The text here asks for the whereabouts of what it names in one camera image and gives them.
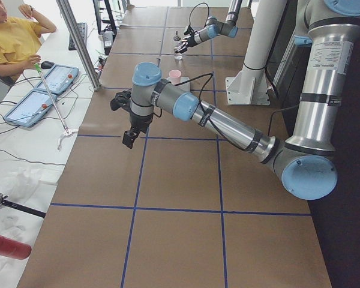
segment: small robot arm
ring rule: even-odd
[[[235,38],[238,31],[236,21],[239,17],[241,2],[242,0],[231,1],[225,23],[218,21],[215,16],[208,16],[204,28],[199,31],[193,30],[190,25],[185,27],[184,35],[186,37],[182,39],[181,46],[175,52],[185,53],[188,47],[194,47],[219,35]]]
[[[123,143],[132,148],[139,133],[146,133],[157,106],[183,121],[193,120],[255,155],[296,197],[313,200],[329,194],[337,184],[330,139],[353,43],[360,37],[360,14],[350,16],[339,6],[334,10],[330,0],[301,2],[304,12],[299,19],[312,40],[312,49],[290,138],[282,141],[264,135],[162,79],[160,68],[143,62],[135,67],[132,89],[117,93],[111,101],[112,110],[121,107],[130,114],[131,129],[124,133]],[[360,1],[353,2],[360,8]]]

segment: warning label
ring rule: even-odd
[[[307,71],[335,70],[347,74],[353,44],[349,41],[316,43],[311,48]]]

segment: green handle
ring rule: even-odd
[[[41,72],[41,68],[38,63],[35,64],[35,68],[39,73]]]

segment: black keyboard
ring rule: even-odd
[[[80,31],[80,36],[82,37],[84,44],[86,45],[86,36],[87,36],[87,32],[88,32],[87,24],[85,22],[80,22],[80,23],[77,23],[77,27]],[[68,50],[77,50],[76,47],[74,46],[71,35],[70,35],[70,43],[68,45]]]

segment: yellow t-shirt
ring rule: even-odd
[[[0,64],[19,63],[35,54],[41,46],[40,31],[38,22],[26,19],[8,17],[5,23],[0,23]]]

